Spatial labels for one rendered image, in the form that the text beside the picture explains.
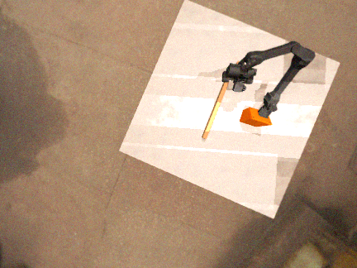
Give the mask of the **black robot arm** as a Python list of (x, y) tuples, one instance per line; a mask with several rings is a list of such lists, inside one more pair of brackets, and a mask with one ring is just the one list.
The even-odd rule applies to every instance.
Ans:
[[(267, 50), (253, 50), (248, 52), (245, 57), (238, 62), (238, 64), (230, 63), (226, 68), (226, 77), (240, 77), (240, 79), (247, 79), (251, 75), (257, 75), (257, 69), (253, 68), (261, 64), (265, 60), (274, 58), (279, 55), (286, 55), (292, 53), (294, 56), (288, 70), (275, 89), (267, 92), (264, 96), (264, 106), (258, 110), (259, 116), (269, 119), (272, 112), (278, 110), (278, 102), (280, 101), (281, 94), (302, 68), (307, 67), (316, 57), (316, 53), (312, 50), (302, 47), (296, 41), (291, 41), (287, 44), (280, 45)], [(246, 64), (245, 64), (246, 63)], [(247, 87), (244, 85), (245, 81), (233, 80), (233, 91), (243, 92)]]

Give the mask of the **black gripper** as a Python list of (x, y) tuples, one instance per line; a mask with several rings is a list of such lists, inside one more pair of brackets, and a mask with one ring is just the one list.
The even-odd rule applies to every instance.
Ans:
[[(230, 79), (231, 78), (231, 79)], [(234, 77), (226, 77), (226, 71), (222, 73), (222, 79), (221, 81), (224, 83), (228, 83), (230, 80), (239, 80), (239, 81), (245, 81), (244, 84), (252, 84), (254, 82), (254, 75), (251, 75), (247, 79), (240, 79), (240, 77), (234, 78)]]

